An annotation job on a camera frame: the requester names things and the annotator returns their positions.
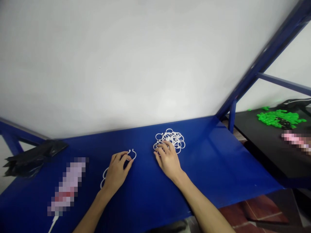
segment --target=hand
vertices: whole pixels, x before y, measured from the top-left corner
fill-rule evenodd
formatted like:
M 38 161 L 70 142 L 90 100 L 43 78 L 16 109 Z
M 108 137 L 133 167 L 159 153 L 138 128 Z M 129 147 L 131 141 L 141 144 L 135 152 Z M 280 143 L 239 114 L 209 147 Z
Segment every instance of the hand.
M 114 154 L 111 158 L 110 165 L 107 171 L 106 179 L 103 188 L 100 190 L 102 193 L 109 195 L 110 198 L 118 191 L 121 185 L 124 183 L 125 178 L 132 166 L 133 159 L 129 155 L 126 155 L 128 151 L 123 151 Z M 130 162 L 123 170 L 125 160 L 128 159 Z
M 163 143 L 164 144 L 158 144 L 157 146 L 159 148 L 156 148 L 153 153 L 162 171 L 168 178 L 175 182 L 184 174 L 184 171 L 180 167 L 178 155 L 173 144 L 168 141 L 163 141 Z

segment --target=blue table surface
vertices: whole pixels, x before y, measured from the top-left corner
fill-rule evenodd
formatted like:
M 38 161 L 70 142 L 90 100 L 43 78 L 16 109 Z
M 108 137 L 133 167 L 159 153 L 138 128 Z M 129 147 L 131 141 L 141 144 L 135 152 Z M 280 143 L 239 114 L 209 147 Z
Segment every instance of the blue table surface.
M 47 216 L 47 206 L 66 163 L 73 157 L 89 157 L 74 206 L 52 230 L 72 232 L 99 191 L 112 154 L 133 148 L 137 158 L 96 232 L 144 232 L 192 215 L 153 154 L 155 135 L 167 128 L 184 136 L 181 167 L 217 208 L 283 188 L 215 116 L 119 130 L 65 139 L 69 147 L 45 163 L 34 179 L 16 178 L 0 195 L 1 232 L 48 232 L 53 217 Z

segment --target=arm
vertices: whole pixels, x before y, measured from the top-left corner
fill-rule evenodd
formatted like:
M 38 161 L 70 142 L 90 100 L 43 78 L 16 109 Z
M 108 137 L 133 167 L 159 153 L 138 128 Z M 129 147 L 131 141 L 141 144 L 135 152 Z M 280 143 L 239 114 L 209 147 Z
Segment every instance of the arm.
M 234 233 L 235 231 L 218 209 L 198 190 L 181 169 L 178 155 L 172 143 L 163 142 L 165 144 L 160 144 L 158 145 L 159 148 L 155 149 L 156 160 L 166 176 L 174 182 L 186 198 L 203 232 Z
M 95 231 L 97 223 L 106 205 L 124 183 L 125 178 L 132 166 L 134 160 L 126 154 L 127 151 L 123 151 L 112 156 L 103 188 L 97 193 L 91 207 L 86 212 L 73 233 L 93 233 Z M 123 165 L 126 159 L 130 162 L 123 170 Z

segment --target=blue metal beam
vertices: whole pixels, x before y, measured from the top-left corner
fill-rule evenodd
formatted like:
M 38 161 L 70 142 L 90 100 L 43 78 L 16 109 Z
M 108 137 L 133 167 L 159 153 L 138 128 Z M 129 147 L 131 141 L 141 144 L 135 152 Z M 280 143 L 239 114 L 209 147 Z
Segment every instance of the blue metal beam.
M 307 25 L 311 19 L 311 1 L 299 1 L 287 19 L 274 34 L 266 47 L 262 50 L 258 58 L 246 72 L 244 77 L 234 88 L 225 103 L 217 112 L 218 119 L 222 119 L 229 111 L 233 100 L 239 101 L 249 88 L 257 81 L 256 74 L 264 73 L 274 60 L 283 52 L 299 32 Z
M 18 138 L 19 141 L 23 141 L 34 146 L 40 145 L 45 141 L 40 137 L 37 137 L 33 134 L 27 133 L 25 131 L 22 131 L 21 129 L 15 128 L 0 121 L 0 134 L 4 135 L 5 133 L 14 135 Z
M 230 108 L 230 114 L 229 114 L 229 123 L 228 123 L 228 129 L 231 133 L 233 133 L 234 128 L 234 118 L 236 116 L 236 99 L 233 100 Z
M 2 132 L 2 137 L 14 156 L 24 152 L 16 136 Z
M 257 78 L 266 80 L 268 82 L 274 83 L 274 84 L 278 84 L 280 86 L 286 87 L 288 89 L 300 92 L 302 94 L 306 94 L 311 96 L 311 88 L 307 87 L 307 86 L 303 86 L 297 83 L 293 83 L 284 79 L 280 79 L 271 75 L 267 75 L 264 73 L 258 73 L 257 74 Z

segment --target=green plastic parts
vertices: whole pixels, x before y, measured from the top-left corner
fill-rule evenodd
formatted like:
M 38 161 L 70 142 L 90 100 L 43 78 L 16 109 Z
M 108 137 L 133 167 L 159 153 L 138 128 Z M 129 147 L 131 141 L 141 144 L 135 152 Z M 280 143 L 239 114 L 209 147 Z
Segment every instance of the green plastic parts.
M 269 110 L 269 108 L 270 108 L 270 106 L 265 106 L 265 107 L 262 107 L 262 109 L 263 109 L 263 110 L 265 110 L 265 111 L 268 111 L 268 110 Z
M 258 120 L 262 121 L 266 125 L 273 125 L 278 128 L 282 128 L 282 125 L 279 123 L 280 120 L 278 120 L 277 117 L 287 120 L 291 124 L 292 128 L 296 128 L 295 125 L 307 121 L 305 119 L 299 119 L 298 113 L 291 113 L 280 109 L 267 113 L 260 113 L 257 116 Z

